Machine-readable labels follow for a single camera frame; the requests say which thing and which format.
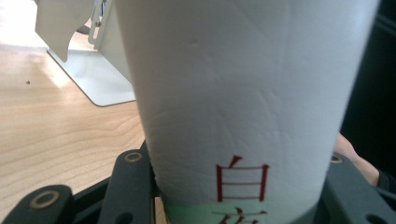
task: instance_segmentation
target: tabletop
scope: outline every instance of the tabletop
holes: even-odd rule
[[[94,105],[48,55],[35,14],[33,0],[0,0],[0,220],[35,189],[78,193],[109,177],[144,141],[136,103]],[[90,48],[86,39],[75,33],[70,49]]]

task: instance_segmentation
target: cup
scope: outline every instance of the cup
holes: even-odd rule
[[[377,1],[114,6],[169,221],[309,223]]]

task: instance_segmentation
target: metal ring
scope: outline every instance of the metal ring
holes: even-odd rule
[[[343,162],[343,159],[339,158],[338,156],[332,155],[332,163],[341,163]]]
[[[46,190],[44,192],[39,193],[37,196],[35,196],[33,198],[33,200],[30,201],[29,206],[31,208],[35,208],[35,209],[48,207],[48,206],[52,205],[53,203],[55,203],[56,200],[59,199],[60,195],[61,194],[56,190]],[[43,200],[43,197],[45,197],[45,196],[51,196],[51,197],[44,202],[40,202],[40,199]]]
[[[140,153],[138,153],[138,152],[129,153],[129,154],[127,154],[127,155],[124,157],[124,159],[125,159],[126,161],[131,161],[131,162],[140,161],[140,160],[142,160],[142,158],[143,158],[143,155],[140,154]]]

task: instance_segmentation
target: wooden table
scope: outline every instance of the wooden table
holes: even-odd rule
[[[48,55],[35,14],[32,0],[0,0],[0,221],[35,189],[77,193],[105,179],[117,156],[144,140],[136,103],[94,105]]]

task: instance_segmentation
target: black sleeve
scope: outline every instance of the black sleeve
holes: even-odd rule
[[[379,180],[376,186],[391,193],[396,193],[396,179],[386,172],[379,171]]]

